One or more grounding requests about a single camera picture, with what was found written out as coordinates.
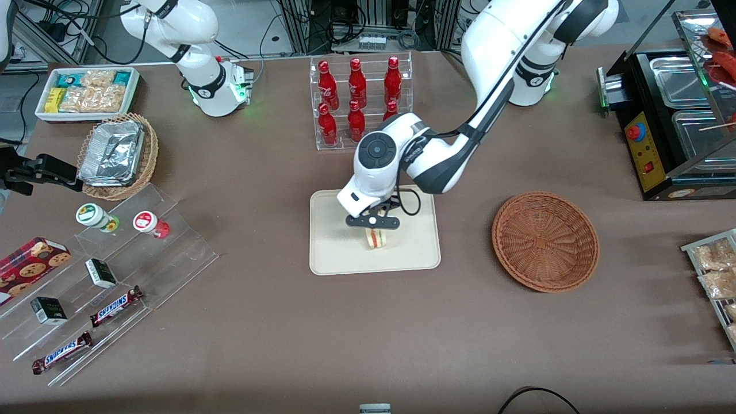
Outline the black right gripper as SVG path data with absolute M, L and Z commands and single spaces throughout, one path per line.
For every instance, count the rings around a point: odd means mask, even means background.
M 53 178 L 53 183 L 82 192 L 84 183 L 77 179 L 77 169 L 70 163 L 45 153 L 37 158 L 19 155 L 14 147 L 1 147 L 1 189 L 13 191 L 22 196 L 31 196 L 35 172 L 43 177 Z

